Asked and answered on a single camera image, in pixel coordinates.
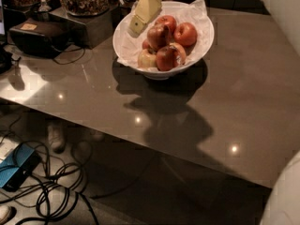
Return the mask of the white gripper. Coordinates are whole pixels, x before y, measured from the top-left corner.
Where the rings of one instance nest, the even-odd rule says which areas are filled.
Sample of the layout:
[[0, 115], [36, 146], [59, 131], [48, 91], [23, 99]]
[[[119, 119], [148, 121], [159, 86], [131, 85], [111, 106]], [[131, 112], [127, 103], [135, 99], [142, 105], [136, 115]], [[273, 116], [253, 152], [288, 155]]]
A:
[[130, 12], [128, 32], [134, 38], [138, 37], [159, 14], [162, 0], [139, 0]]

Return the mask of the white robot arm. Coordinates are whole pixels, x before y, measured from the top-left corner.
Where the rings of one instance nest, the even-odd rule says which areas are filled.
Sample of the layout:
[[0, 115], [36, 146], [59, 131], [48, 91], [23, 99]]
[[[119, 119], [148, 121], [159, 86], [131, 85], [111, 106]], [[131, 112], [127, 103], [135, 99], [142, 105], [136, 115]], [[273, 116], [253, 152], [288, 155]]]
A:
[[[279, 28], [300, 54], [300, 0], [262, 0]], [[297, 149], [278, 176], [260, 225], [300, 224], [300, 150]]]

